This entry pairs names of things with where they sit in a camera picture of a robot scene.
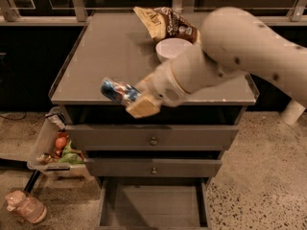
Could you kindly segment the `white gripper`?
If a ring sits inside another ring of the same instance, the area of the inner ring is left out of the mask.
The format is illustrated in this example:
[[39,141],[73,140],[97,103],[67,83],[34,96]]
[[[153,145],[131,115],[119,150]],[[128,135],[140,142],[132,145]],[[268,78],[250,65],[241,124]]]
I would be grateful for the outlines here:
[[140,93],[145,94],[137,98],[127,108],[127,112],[135,119],[153,116],[160,111],[163,105],[177,107],[184,103],[188,93],[177,82],[174,62],[167,60],[135,85]]

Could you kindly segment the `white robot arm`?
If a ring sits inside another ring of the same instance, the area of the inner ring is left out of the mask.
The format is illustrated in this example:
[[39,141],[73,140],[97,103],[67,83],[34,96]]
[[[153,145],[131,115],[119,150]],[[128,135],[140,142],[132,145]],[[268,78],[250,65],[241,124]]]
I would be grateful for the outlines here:
[[243,73],[257,76],[307,107],[307,48],[237,8],[219,8],[200,27],[201,43],[161,63],[136,84],[140,95],[126,107],[134,118],[176,107],[199,90]]

